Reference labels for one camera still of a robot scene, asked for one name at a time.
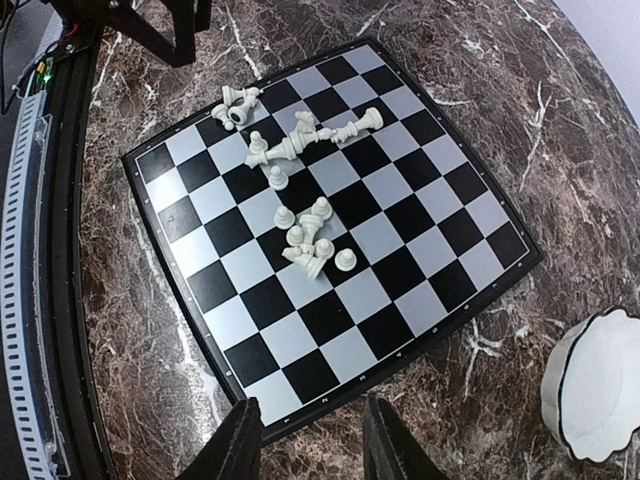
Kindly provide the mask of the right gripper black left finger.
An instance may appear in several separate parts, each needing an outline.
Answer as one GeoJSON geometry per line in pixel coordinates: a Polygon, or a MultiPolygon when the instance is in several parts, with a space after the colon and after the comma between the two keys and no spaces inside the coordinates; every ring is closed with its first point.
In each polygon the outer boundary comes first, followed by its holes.
{"type": "Polygon", "coordinates": [[[262,435],[260,414],[256,398],[238,401],[178,479],[258,479],[262,435]]]}

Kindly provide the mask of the white chess king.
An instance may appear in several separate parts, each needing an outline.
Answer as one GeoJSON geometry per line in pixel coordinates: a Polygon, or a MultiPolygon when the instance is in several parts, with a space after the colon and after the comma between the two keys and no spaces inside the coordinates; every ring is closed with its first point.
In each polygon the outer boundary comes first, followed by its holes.
{"type": "Polygon", "coordinates": [[[345,126],[332,131],[331,142],[344,143],[349,138],[356,137],[361,131],[367,129],[379,130],[384,126],[384,120],[375,107],[369,107],[364,115],[355,122],[349,121],[345,126]]]}

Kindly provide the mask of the white chess queen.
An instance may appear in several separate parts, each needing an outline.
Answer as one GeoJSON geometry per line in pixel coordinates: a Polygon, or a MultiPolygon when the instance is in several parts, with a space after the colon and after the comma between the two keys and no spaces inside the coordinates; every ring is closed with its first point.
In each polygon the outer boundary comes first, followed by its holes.
{"type": "Polygon", "coordinates": [[[275,147],[259,152],[258,154],[250,154],[246,157],[245,164],[250,168],[254,168],[259,164],[267,164],[270,160],[284,158],[286,160],[294,160],[305,147],[312,143],[314,139],[309,135],[289,135],[284,137],[282,141],[275,147]]]}

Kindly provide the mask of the black and white chessboard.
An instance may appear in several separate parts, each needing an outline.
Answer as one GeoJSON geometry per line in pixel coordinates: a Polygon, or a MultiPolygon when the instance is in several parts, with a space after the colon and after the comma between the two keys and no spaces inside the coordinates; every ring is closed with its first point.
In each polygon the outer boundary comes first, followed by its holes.
{"type": "Polygon", "coordinates": [[[247,123],[227,131],[203,109],[124,155],[160,264],[231,401],[256,398],[273,442],[386,380],[465,324],[542,259],[489,169],[431,97],[362,38],[260,84],[247,123]],[[344,143],[332,131],[369,107],[384,120],[344,143]],[[297,111],[315,117],[295,131],[297,111]],[[269,149],[314,139],[294,160],[245,164],[250,133],[269,149]],[[288,186],[269,186],[278,165],[288,186]],[[284,258],[280,205],[332,216],[335,253],[315,280],[284,258]],[[335,254],[350,248],[356,267],[335,254]]]}

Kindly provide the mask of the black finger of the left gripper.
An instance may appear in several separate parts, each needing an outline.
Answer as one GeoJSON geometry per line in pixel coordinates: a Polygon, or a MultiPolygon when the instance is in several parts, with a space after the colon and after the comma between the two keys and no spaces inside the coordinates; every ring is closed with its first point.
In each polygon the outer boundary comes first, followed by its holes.
{"type": "Polygon", "coordinates": [[[210,0],[163,4],[172,17],[172,40],[140,16],[130,1],[106,1],[99,10],[100,22],[127,35],[171,67],[194,63],[195,35],[210,27],[210,0]]]}

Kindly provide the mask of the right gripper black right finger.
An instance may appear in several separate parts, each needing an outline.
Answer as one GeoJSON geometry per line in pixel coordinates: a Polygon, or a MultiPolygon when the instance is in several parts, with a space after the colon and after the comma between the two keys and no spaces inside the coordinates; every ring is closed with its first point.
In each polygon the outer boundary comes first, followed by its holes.
{"type": "Polygon", "coordinates": [[[447,479],[393,406],[373,394],[365,401],[363,464],[365,479],[447,479]]]}

